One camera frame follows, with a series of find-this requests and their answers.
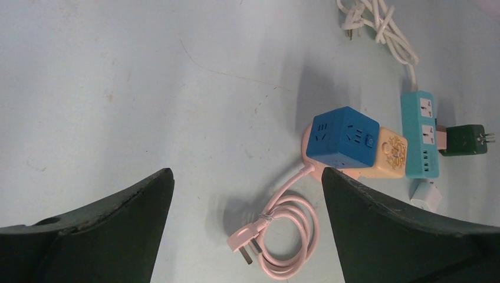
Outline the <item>dark green cube socket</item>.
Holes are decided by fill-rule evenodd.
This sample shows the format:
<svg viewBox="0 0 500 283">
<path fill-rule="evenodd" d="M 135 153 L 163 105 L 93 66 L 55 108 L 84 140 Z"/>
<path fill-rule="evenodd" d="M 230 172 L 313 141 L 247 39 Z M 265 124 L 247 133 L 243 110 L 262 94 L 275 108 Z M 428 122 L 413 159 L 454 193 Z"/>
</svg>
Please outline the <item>dark green cube socket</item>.
<svg viewBox="0 0 500 283">
<path fill-rule="evenodd" d="M 466 124 L 446 128 L 446 146 L 441 155 L 471 156 L 488 152 L 488 144 L 496 142 L 494 133 L 487 133 L 481 124 Z"/>
</svg>

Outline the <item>small pink plug adapter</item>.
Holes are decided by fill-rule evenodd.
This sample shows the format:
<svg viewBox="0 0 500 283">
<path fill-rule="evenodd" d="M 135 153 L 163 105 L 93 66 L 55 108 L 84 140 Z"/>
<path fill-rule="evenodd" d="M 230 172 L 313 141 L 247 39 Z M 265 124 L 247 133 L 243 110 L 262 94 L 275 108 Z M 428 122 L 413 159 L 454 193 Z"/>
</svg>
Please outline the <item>small pink plug adapter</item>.
<svg viewBox="0 0 500 283">
<path fill-rule="evenodd" d="M 439 151 L 447 149 L 447 128 L 443 125 L 436 125 L 436 146 Z"/>
</svg>

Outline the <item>white usb charger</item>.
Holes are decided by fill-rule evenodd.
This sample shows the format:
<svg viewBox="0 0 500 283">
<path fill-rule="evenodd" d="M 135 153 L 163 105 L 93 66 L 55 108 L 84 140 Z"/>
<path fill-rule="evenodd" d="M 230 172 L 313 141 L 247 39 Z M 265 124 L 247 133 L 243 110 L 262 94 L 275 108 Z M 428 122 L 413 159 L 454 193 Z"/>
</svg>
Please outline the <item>white usb charger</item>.
<svg viewBox="0 0 500 283">
<path fill-rule="evenodd" d="M 432 213 L 441 213 L 445 209 L 445 198 L 434 180 L 415 179 L 409 190 L 409 202 Z"/>
</svg>

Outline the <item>blue cube socket adapter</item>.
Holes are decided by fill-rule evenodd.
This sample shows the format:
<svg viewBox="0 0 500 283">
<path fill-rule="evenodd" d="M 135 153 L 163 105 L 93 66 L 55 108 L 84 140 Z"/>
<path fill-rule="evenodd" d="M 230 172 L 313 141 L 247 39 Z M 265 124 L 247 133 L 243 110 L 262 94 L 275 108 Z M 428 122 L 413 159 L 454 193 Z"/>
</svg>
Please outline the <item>blue cube socket adapter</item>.
<svg viewBox="0 0 500 283">
<path fill-rule="evenodd" d="M 313 118 L 305 154 L 336 169 L 374 165 L 380 125 L 346 106 Z"/>
</svg>

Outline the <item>teal power strip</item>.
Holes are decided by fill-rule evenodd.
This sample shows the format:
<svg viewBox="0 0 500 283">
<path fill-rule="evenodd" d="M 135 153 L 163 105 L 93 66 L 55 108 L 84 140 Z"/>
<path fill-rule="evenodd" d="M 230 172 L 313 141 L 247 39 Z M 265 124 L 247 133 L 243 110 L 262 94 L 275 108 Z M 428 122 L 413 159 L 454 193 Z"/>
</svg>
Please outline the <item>teal power strip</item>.
<svg viewBox="0 0 500 283">
<path fill-rule="evenodd" d="M 431 93 L 412 91 L 401 97 L 402 131 L 408 142 L 406 176 L 439 177 L 435 104 Z"/>
</svg>

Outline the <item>yellow cube socket adapter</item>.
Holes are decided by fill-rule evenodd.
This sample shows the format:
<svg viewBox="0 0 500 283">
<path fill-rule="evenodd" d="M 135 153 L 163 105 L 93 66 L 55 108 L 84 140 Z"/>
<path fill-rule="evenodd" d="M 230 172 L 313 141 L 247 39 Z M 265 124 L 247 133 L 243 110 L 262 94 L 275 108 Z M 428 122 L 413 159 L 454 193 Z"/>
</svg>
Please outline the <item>yellow cube socket adapter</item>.
<svg viewBox="0 0 500 283">
<path fill-rule="evenodd" d="M 359 169 L 362 177 L 400 179 L 406 174 L 408 142 L 396 132 L 380 127 L 376 156 L 372 167 Z"/>
</svg>

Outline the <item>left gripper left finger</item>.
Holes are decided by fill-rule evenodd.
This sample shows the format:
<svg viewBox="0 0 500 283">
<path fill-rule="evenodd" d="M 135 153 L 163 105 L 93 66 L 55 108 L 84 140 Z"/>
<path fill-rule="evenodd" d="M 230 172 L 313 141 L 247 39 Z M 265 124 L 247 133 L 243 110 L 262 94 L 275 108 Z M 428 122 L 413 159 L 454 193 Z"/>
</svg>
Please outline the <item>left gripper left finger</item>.
<svg viewBox="0 0 500 283">
<path fill-rule="evenodd" d="M 164 168 L 78 209 L 1 228 L 1 281 L 149 282 L 174 185 Z"/>
</svg>

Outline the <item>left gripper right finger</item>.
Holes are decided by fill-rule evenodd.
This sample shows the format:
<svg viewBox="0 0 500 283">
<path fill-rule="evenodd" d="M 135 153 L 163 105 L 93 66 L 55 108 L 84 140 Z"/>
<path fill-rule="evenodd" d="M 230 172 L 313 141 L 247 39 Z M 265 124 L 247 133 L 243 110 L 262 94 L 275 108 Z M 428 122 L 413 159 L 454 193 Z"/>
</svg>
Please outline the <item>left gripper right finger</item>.
<svg viewBox="0 0 500 283">
<path fill-rule="evenodd" d="M 498 282 L 499 228 L 441 216 L 323 171 L 346 282 Z"/>
</svg>

